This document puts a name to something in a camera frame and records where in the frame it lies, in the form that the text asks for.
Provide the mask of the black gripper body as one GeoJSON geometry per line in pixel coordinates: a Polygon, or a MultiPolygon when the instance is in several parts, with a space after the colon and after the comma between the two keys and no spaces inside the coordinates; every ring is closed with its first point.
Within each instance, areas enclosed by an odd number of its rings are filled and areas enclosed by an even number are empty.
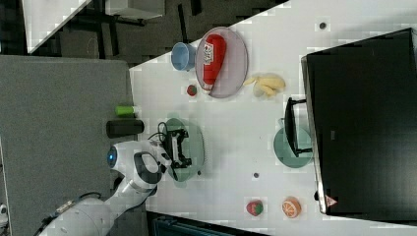
{"type": "Polygon", "coordinates": [[[183,154],[182,143],[189,137],[185,129],[167,131],[164,135],[163,147],[170,157],[173,169],[187,168],[192,164],[192,160],[183,154]]]}

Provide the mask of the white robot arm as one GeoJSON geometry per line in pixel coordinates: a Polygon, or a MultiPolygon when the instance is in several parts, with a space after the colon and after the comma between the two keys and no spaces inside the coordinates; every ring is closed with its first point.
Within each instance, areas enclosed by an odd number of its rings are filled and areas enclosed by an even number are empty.
{"type": "Polygon", "coordinates": [[[180,165],[186,129],[162,132],[159,140],[145,139],[112,145],[106,161],[120,177],[105,197],[97,192],[80,195],[42,220],[33,236],[106,236],[126,211],[155,194],[167,171],[180,165]]]}

